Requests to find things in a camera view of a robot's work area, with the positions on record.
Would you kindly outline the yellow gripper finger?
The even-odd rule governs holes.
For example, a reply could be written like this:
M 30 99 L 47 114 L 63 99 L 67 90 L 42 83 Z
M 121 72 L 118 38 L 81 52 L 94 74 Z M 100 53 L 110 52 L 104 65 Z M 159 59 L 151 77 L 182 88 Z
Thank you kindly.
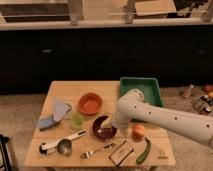
M 107 117 L 102 123 L 101 123 L 102 128 L 111 128 L 111 118 Z

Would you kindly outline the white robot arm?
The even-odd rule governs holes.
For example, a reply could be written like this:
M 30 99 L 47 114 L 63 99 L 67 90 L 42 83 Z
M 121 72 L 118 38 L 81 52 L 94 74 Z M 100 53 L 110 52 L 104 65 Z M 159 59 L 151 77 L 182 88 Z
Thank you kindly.
M 126 130 L 130 121 L 137 119 L 213 149 L 213 117 L 149 105 L 144 99 L 139 89 L 131 89 L 121 96 L 107 126 Z

